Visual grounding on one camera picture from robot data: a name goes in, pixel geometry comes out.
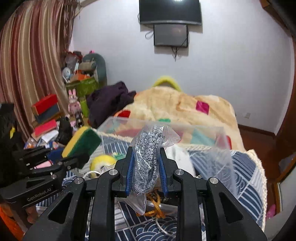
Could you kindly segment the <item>yellow green sponge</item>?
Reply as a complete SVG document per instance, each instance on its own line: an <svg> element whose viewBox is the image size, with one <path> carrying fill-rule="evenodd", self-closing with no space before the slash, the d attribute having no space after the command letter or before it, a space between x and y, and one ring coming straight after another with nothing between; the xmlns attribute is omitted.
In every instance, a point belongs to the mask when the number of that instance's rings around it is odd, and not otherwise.
<svg viewBox="0 0 296 241"><path fill-rule="evenodd" d="M68 142L62 152L62 157L70 157L81 154L91 156L102 140L92 128L83 126L79 128Z"/></svg>

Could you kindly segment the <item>steel wool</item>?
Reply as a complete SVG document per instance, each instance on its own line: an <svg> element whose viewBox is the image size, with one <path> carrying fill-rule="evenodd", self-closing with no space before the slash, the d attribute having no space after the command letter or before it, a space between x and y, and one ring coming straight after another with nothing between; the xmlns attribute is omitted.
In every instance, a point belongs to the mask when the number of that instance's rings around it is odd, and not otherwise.
<svg viewBox="0 0 296 241"><path fill-rule="evenodd" d="M161 148L171 147L179 141L180 136L170 126L159 123L145 125L132 139L134 164L127 203L138 214L145 213L147 194L159 178Z"/></svg>

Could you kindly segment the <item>blue white patterned tablecloth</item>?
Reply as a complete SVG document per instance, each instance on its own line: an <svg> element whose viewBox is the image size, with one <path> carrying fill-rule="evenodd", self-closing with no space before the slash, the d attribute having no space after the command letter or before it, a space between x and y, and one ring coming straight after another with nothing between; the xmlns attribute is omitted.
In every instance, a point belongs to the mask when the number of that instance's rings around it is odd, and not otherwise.
<svg viewBox="0 0 296 241"><path fill-rule="evenodd" d="M157 155L165 197L178 201L176 240L266 240L262 229L235 198L226 182L231 166L218 158L207 163L217 176L198 179L179 169L165 150ZM115 168L97 179L76 178L25 234L25 240L115 240L115 199L126 198L135 180L136 152L129 148Z"/></svg>

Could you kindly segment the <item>red box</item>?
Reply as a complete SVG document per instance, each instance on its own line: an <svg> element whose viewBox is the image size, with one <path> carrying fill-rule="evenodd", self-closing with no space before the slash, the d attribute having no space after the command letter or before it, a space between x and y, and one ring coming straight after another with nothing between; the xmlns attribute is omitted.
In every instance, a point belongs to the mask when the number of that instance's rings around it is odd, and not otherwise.
<svg viewBox="0 0 296 241"><path fill-rule="evenodd" d="M54 106L58 103L57 95L50 94L48 96L43 97L38 102L31 106L31 110L33 115L41 115L46 110Z"/></svg>

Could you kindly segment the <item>orange rubber bands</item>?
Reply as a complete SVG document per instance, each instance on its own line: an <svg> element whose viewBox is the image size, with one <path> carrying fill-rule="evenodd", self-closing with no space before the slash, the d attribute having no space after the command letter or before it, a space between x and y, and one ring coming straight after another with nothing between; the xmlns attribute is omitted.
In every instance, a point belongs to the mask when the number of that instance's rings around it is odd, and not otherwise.
<svg viewBox="0 0 296 241"><path fill-rule="evenodd" d="M159 189L155 188L150 193L146 195L146 198L152 202L154 209L152 211L146 211L144 214L136 213L137 217L155 217L164 219L166 214L161 210L161 200L162 198L159 195Z"/></svg>

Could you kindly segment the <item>pink rabbit toy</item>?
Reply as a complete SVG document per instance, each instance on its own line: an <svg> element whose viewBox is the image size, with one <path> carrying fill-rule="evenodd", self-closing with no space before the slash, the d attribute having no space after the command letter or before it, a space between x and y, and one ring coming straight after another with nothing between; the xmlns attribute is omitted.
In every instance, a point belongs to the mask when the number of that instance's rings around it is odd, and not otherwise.
<svg viewBox="0 0 296 241"><path fill-rule="evenodd" d="M78 101L78 97L76 95L76 89L68 90L68 112L70 116L82 114L81 104Z"/></svg>

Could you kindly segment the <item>clear plastic storage box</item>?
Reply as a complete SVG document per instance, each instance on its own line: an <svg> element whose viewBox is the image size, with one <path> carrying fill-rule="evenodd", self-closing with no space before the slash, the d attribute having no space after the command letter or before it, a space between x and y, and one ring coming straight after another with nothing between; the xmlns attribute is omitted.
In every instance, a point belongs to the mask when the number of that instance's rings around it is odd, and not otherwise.
<svg viewBox="0 0 296 241"><path fill-rule="evenodd" d="M135 118L108 118L97 129L102 142L93 155L125 155L130 142L138 132L145 125L155 125L156 123L156 121ZM180 136L180 141L175 145L184 148L189 153L196 174L201 175L204 179L218 178L236 196L234 167L224 129L184 123L166 123L166 125Z"/></svg>

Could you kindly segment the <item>green bottle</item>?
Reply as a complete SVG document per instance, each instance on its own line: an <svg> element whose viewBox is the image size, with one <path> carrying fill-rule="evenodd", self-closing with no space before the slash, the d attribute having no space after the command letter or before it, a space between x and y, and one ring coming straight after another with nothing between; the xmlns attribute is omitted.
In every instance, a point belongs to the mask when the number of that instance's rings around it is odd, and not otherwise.
<svg viewBox="0 0 296 241"><path fill-rule="evenodd" d="M80 105L81 105L81 111L82 111L82 114L83 114L84 118L88 118L88 116L89 116L89 108L87 106L86 98L85 97L80 98L79 102L80 102Z"/></svg>

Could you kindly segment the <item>white cloth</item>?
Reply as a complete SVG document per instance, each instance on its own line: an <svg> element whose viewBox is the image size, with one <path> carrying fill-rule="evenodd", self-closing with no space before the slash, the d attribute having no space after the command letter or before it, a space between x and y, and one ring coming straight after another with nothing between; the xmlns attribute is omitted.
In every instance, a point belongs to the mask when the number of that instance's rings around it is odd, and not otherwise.
<svg viewBox="0 0 296 241"><path fill-rule="evenodd" d="M195 168L191 162L189 153L178 145L173 145L165 149L165 153L168 159L176 161L179 169L182 169L190 173L193 177L196 177Z"/></svg>

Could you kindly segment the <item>dark purple clothes pile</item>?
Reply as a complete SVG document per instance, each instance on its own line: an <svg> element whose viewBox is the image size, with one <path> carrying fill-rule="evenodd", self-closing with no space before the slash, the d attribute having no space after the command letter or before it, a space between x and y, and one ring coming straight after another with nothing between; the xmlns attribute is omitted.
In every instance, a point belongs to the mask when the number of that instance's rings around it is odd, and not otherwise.
<svg viewBox="0 0 296 241"><path fill-rule="evenodd" d="M136 94L135 90L129 91L122 81L93 91L86 98L89 125L98 128L107 118L133 103Z"/></svg>

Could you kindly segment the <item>green storage box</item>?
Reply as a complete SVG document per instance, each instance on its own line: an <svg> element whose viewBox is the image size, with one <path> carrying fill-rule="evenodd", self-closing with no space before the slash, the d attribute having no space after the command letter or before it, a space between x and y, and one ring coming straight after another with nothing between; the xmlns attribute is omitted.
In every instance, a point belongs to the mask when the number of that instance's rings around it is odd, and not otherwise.
<svg viewBox="0 0 296 241"><path fill-rule="evenodd" d="M88 78L81 81L74 81L66 84L67 91L76 90L76 96L78 98L83 98L86 95L90 95L95 90L99 89L99 83L95 80L95 78Z"/></svg>

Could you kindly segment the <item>beige fleece blanket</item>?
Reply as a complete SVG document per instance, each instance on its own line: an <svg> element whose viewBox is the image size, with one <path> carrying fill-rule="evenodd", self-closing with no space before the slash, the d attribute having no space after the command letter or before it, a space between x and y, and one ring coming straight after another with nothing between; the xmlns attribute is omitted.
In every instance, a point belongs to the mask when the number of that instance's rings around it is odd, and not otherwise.
<svg viewBox="0 0 296 241"><path fill-rule="evenodd" d="M115 116L145 121L169 119L172 123L223 127L233 150L245 151L233 106L215 95L191 96L171 87L141 91L134 102Z"/></svg>

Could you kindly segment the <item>grey green plush toy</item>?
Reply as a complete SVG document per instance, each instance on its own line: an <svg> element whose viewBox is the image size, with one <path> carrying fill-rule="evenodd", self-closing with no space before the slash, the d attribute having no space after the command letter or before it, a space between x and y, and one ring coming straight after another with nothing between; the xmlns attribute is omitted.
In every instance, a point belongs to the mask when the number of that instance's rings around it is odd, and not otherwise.
<svg viewBox="0 0 296 241"><path fill-rule="evenodd" d="M100 54L90 53L85 55L78 66L78 70L94 77L100 88L107 85L106 63Z"/></svg>

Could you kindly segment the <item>striped red gold curtain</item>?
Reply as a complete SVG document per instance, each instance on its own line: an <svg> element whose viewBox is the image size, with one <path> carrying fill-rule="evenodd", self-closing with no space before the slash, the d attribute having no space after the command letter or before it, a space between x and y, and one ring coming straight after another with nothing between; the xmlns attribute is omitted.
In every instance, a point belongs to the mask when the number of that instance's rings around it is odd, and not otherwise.
<svg viewBox="0 0 296 241"><path fill-rule="evenodd" d="M18 129L33 132L31 106L55 94L67 112L62 67L72 37L77 1L25 1L1 29L1 102L12 102Z"/></svg>

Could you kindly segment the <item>yellow fluffy chair back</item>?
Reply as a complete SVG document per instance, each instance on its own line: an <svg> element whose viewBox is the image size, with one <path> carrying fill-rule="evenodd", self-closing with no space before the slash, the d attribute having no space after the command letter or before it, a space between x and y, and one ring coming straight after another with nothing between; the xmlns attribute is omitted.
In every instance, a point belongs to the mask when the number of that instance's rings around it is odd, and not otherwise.
<svg viewBox="0 0 296 241"><path fill-rule="evenodd" d="M174 90L182 92L180 85L171 76L164 75L159 77L157 81L153 84L153 87L157 87L157 86L171 87Z"/></svg>

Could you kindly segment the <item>wooden overhead cabinet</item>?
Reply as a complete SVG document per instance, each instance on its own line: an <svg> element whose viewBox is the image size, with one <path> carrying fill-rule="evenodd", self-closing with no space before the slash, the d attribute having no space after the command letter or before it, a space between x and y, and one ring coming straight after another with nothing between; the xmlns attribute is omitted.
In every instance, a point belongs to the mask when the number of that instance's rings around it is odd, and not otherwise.
<svg viewBox="0 0 296 241"><path fill-rule="evenodd" d="M280 15L275 11L271 4L267 0L259 0L262 8L285 30L288 31L288 27L281 19Z"/></svg>

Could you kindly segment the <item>small wall monitor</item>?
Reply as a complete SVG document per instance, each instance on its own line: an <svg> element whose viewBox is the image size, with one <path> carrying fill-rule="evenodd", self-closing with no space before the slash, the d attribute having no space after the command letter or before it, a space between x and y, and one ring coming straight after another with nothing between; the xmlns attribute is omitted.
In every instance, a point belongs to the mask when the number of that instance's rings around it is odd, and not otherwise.
<svg viewBox="0 0 296 241"><path fill-rule="evenodd" d="M154 25L155 47L188 47L189 31L187 25L156 24Z"/></svg>

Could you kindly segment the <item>large wall television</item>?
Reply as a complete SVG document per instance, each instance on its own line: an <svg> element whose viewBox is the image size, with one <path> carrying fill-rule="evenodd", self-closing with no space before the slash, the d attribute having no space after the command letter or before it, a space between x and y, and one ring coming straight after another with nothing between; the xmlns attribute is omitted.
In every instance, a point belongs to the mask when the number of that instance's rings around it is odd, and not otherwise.
<svg viewBox="0 0 296 241"><path fill-rule="evenodd" d="M145 25L201 25L200 2L198 0L140 0L139 22Z"/></svg>

